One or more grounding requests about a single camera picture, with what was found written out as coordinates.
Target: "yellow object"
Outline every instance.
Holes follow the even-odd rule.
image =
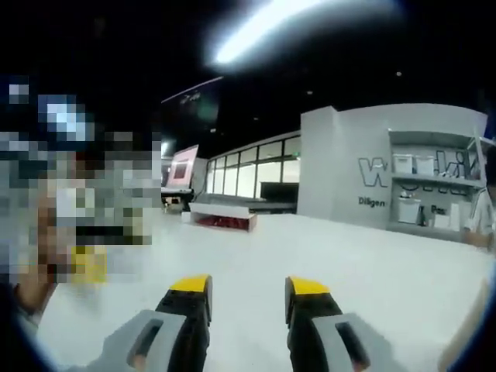
[[[289,277],[293,283],[294,293],[296,295],[319,295],[322,293],[329,293],[330,290],[325,285],[317,281],[309,281],[301,277]]]
[[[195,277],[185,277],[180,281],[173,284],[170,289],[172,291],[185,291],[185,292],[203,292],[207,284],[208,275],[202,274]]]
[[[75,272],[73,283],[105,283],[107,280],[107,250],[105,246],[74,246],[71,263]]]

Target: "pixelated area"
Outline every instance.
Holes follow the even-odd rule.
[[[37,117],[32,133],[0,133],[2,280],[37,270],[50,281],[105,282],[122,267],[110,250],[152,243],[160,135],[144,146],[149,135],[106,132],[75,97],[33,99],[21,82],[9,103],[35,102]]]

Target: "black ceiling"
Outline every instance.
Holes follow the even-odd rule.
[[[228,70],[212,66],[213,51],[253,2],[21,4],[9,26],[10,72],[29,74],[40,91],[77,94],[98,121],[126,130],[146,127],[153,112],[167,122],[157,114],[161,99],[225,76],[206,156],[296,130],[301,112],[324,105],[483,109],[478,92],[491,95],[494,81],[494,12],[478,2],[431,3],[397,2],[401,19],[338,29],[310,14]]]

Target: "glass wall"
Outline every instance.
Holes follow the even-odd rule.
[[[300,152],[295,136],[211,160],[207,193],[260,198],[262,182],[298,183]]]

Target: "white counter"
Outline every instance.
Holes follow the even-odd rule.
[[[180,220],[157,217],[153,245],[135,251],[146,268],[140,281],[107,284],[97,308],[78,307],[67,285],[56,290],[38,336],[59,363],[90,362],[108,334],[155,308],[175,281],[206,273],[213,318],[205,371],[288,372],[284,279],[296,274],[328,285],[344,312],[391,343],[406,370],[428,372],[492,264],[460,243],[296,215],[260,215],[252,233]]]

